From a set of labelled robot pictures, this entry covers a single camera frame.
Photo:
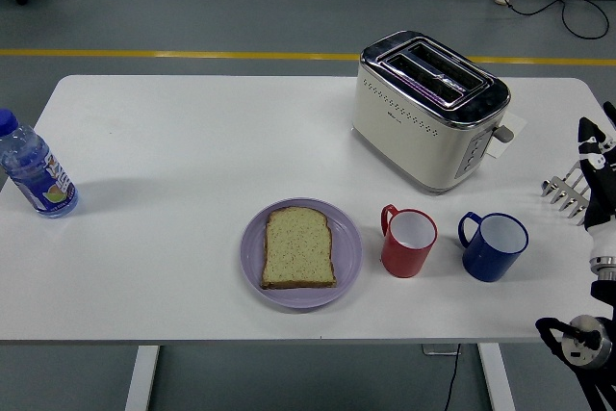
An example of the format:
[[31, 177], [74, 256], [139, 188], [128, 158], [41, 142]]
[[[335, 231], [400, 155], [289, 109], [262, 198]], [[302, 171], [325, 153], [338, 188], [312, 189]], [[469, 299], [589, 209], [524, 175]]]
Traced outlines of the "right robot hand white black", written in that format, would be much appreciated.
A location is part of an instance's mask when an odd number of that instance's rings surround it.
[[615, 257], [615, 139], [595, 122], [578, 122], [577, 149], [581, 171], [590, 188], [584, 228], [592, 237], [591, 258]]

